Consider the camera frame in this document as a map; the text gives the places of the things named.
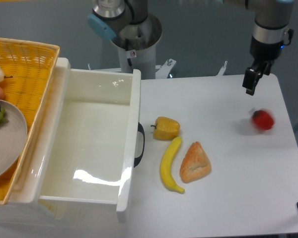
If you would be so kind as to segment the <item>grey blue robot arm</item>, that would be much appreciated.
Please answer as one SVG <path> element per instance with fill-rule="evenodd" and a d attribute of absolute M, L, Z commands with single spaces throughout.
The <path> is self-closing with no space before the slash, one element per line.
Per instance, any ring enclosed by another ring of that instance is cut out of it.
<path fill-rule="evenodd" d="M 254 95 L 263 75 L 269 75 L 282 48 L 289 45 L 294 31 L 288 27 L 294 6 L 292 0 L 223 0 L 255 12 L 250 54 L 254 62 L 244 74 L 242 86 Z M 146 0 L 94 0 L 87 22 L 93 32 L 122 49 L 123 71 L 132 70 L 141 51 L 155 47 L 162 36 L 160 21 L 148 12 Z"/>

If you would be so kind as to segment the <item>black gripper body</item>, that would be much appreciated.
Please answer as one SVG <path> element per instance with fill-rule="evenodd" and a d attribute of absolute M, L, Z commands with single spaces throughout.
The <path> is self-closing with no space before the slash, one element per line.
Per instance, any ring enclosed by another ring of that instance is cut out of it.
<path fill-rule="evenodd" d="M 250 45 L 250 54 L 254 61 L 251 69 L 258 74 L 270 74 L 275 60 L 282 52 L 283 42 L 266 44 L 256 40 L 253 36 Z"/>

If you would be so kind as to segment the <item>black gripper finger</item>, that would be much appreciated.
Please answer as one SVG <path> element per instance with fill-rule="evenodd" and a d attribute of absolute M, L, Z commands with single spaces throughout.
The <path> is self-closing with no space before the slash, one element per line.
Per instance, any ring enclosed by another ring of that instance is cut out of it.
<path fill-rule="evenodd" d="M 266 64 L 261 62 L 246 69 L 242 83 L 242 87 L 246 89 L 246 94 L 254 95 L 256 86 L 264 75 L 265 66 Z"/>

